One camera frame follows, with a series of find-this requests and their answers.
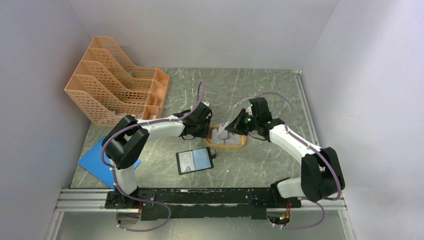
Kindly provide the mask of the orange oval tray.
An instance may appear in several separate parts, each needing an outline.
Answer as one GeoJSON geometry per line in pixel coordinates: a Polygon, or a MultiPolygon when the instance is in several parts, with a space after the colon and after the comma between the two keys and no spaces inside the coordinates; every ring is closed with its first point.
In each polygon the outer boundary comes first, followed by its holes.
{"type": "Polygon", "coordinates": [[[220,125],[213,125],[213,126],[210,127],[210,129],[209,129],[209,137],[205,139],[206,145],[208,147],[215,148],[215,149],[240,150],[240,149],[242,149],[245,146],[245,144],[247,142],[247,137],[245,135],[242,135],[242,145],[240,145],[240,146],[211,144],[212,129],[215,129],[215,128],[219,128],[220,129],[221,126],[220,125]]]}

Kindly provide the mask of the black leather card holder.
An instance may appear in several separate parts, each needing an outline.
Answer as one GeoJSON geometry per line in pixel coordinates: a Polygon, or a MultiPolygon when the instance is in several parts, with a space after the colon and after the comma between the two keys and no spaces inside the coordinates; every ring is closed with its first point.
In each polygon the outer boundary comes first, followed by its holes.
{"type": "Polygon", "coordinates": [[[193,150],[187,150],[187,151],[181,151],[177,152],[175,154],[176,157],[176,163],[177,163],[177,170],[179,175],[184,175],[188,173],[194,173],[199,172],[203,170],[213,169],[214,168],[214,162],[213,160],[217,157],[216,150],[214,152],[211,152],[210,147],[203,147],[193,150]],[[194,167],[195,170],[191,172],[182,173],[180,169],[180,161],[179,161],[179,154],[184,152],[191,152],[193,161],[194,161],[194,167]]]}

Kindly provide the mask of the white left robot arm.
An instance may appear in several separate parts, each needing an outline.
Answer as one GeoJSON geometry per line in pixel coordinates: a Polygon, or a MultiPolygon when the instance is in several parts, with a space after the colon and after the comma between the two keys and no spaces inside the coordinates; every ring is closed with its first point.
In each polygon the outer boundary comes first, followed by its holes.
{"type": "Polygon", "coordinates": [[[100,154],[101,161],[109,160],[106,165],[112,171],[118,201],[126,208],[138,203],[134,164],[147,143],[170,137],[205,139],[209,136],[212,116],[211,108],[202,102],[196,108],[153,120],[124,116],[104,138],[100,154]]]}

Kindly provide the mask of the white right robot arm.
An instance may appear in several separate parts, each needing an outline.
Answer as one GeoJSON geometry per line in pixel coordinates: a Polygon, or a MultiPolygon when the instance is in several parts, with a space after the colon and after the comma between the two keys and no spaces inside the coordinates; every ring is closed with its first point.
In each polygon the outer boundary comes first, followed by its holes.
{"type": "Polygon", "coordinates": [[[290,129],[287,121],[274,118],[264,97],[250,99],[249,108],[243,108],[225,130],[237,135],[257,132],[300,164],[299,177],[285,178],[272,184],[275,190],[270,193],[269,199],[275,207],[282,207],[289,198],[318,202],[341,197],[345,182],[336,151],[306,141],[290,129]]]}

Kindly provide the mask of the credit card in tray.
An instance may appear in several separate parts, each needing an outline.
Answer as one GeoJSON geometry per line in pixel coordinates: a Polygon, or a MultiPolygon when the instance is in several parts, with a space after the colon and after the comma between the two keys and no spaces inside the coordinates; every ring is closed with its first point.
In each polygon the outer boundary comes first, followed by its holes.
{"type": "Polygon", "coordinates": [[[224,144],[227,146],[241,146],[242,136],[243,135],[229,132],[227,138],[224,140],[224,144]]]}

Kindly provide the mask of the orange mesh file organizer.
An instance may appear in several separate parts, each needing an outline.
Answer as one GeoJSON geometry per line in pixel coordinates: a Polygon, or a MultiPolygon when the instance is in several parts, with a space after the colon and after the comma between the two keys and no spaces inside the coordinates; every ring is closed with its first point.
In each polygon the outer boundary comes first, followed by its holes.
{"type": "Polygon", "coordinates": [[[113,38],[95,36],[64,90],[92,124],[113,127],[126,115],[161,118],[169,85],[161,69],[137,66],[113,38]]]}

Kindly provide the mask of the blue folder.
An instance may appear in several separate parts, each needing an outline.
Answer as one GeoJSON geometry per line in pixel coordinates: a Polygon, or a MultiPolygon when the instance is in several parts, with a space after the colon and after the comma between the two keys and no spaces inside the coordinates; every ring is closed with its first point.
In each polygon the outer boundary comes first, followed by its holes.
{"type": "Polygon", "coordinates": [[[78,160],[78,164],[85,170],[94,175],[98,180],[104,183],[107,188],[114,189],[114,179],[109,167],[104,165],[100,158],[102,150],[102,142],[105,136],[102,136],[94,146],[92,146],[82,157],[78,160]]]}

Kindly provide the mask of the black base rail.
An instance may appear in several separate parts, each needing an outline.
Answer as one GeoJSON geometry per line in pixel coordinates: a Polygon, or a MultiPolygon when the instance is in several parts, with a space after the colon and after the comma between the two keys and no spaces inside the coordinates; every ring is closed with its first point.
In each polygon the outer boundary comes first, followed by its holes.
{"type": "Polygon", "coordinates": [[[104,208],[141,210],[141,221],[159,219],[238,218],[266,220],[270,209],[300,208],[297,197],[283,198],[270,187],[255,188],[139,188],[139,200],[109,191],[104,208]]]}

